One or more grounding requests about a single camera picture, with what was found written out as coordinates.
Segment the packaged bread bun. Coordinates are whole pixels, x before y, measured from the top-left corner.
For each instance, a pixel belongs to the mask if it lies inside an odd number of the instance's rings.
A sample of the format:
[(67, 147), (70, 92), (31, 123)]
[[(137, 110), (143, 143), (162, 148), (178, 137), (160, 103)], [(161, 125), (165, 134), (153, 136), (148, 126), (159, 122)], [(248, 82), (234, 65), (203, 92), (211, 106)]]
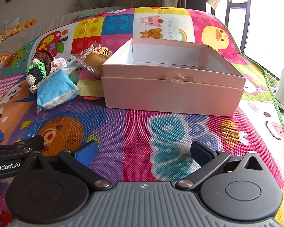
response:
[(102, 65), (112, 54), (113, 52), (109, 48), (94, 41), (86, 50), (72, 53), (71, 56), (77, 66), (86, 69), (97, 79), (100, 79), (103, 76)]

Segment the crochet doll green scarf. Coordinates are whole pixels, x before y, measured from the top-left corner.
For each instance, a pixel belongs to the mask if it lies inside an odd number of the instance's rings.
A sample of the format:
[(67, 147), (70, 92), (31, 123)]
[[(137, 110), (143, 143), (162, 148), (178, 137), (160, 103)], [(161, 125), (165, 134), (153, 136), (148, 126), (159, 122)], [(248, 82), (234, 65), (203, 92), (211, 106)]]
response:
[(26, 81), (31, 94), (36, 94), (38, 83), (49, 75), (53, 60), (54, 57), (48, 50), (41, 49), (35, 53), (26, 73)]

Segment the teal plastic toy frame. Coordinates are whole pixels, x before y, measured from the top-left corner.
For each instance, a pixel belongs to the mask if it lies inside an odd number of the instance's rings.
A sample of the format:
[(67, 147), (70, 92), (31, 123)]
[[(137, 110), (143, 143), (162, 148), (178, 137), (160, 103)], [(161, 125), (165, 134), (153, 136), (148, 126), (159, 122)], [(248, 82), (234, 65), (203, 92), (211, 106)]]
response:
[(79, 81), (79, 75), (82, 71), (82, 68), (78, 67), (77, 64), (73, 61), (69, 61), (67, 64), (68, 64), (67, 76), (74, 84), (77, 84)]

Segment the blue tissue pack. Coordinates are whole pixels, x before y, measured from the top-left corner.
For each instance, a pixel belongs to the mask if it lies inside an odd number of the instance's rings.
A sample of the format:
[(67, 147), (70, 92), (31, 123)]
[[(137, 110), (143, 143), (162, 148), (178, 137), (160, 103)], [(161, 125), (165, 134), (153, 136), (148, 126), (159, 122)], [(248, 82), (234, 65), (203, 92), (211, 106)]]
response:
[(74, 99), (81, 91), (66, 74), (67, 68), (58, 68), (37, 85), (37, 114)]

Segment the yellow green plastic toy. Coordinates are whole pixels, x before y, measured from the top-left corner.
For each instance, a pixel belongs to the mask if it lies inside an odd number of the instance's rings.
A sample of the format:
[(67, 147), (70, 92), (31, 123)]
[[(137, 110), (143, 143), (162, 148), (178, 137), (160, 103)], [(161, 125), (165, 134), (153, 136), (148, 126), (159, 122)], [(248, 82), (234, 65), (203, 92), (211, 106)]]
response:
[(81, 89), (79, 95), (90, 100), (96, 100), (104, 97), (104, 91), (101, 80), (84, 79), (79, 80), (76, 84)]

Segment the yellow plush toys row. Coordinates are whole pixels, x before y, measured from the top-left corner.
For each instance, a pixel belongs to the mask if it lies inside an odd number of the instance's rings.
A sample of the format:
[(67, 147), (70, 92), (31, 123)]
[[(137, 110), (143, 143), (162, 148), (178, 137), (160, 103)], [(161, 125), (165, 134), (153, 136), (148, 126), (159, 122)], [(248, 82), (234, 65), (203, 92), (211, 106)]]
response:
[(13, 36), (17, 33), (20, 33), (21, 31), (34, 26), (36, 24), (36, 19), (31, 19), (23, 22), (20, 24), (19, 18), (10, 19), (9, 21), (4, 22), (4, 38), (9, 38), (10, 36)]

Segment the orange fish plush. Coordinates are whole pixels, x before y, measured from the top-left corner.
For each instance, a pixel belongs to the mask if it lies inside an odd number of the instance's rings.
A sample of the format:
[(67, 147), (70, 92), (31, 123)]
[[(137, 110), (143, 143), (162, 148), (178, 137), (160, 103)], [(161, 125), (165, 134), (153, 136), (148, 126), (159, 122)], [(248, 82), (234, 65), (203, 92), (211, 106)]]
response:
[(10, 54), (2, 54), (0, 56), (0, 65), (3, 64), (5, 62), (6, 59), (8, 59), (10, 56)]

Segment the colourful cartoon play mat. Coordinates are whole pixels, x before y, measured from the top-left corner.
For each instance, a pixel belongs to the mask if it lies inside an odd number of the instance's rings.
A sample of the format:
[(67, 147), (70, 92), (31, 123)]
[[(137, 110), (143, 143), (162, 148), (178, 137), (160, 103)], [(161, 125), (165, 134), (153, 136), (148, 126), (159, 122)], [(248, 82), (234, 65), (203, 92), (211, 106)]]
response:
[[(242, 99), (232, 117), (168, 114), (110, 109), (104, 100), (81, 96), (49, 111), (36, 111), (36, 97), (25, 82), (35, 53), (48, 49), (69, 58), (93, 42), (116, 51), (126, 41), (148, 32), (156, 38), (201, 43), (203, 36), (223, 36), (212, 44), (245, 77)], [(264, 70), (244, 57), (225, 25), (205, 12), (168, 7), (145, 7), (95, 13), (88, 19), (32, 35), (0, 66), (0, 130), (3, 144), (44, 137), (45, 154), (76, 149), (90, 140), (99, 156), (90, 168), (111, 182), (177, 181), (196, 170), (190, 144), (197, 140), (232, 155), (256, 151), (282, 189), (276, 220), (284, 226), (284, 124)]]

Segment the pink cardboard box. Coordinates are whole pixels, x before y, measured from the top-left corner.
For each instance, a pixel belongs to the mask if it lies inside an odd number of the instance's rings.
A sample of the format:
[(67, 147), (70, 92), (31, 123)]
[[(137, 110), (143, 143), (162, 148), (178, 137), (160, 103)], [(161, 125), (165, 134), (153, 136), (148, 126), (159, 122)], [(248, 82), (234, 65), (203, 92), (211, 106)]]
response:
[(245, 76), (209, 45), (132, 38), (102, 65), (109, 108), (232, 116)]

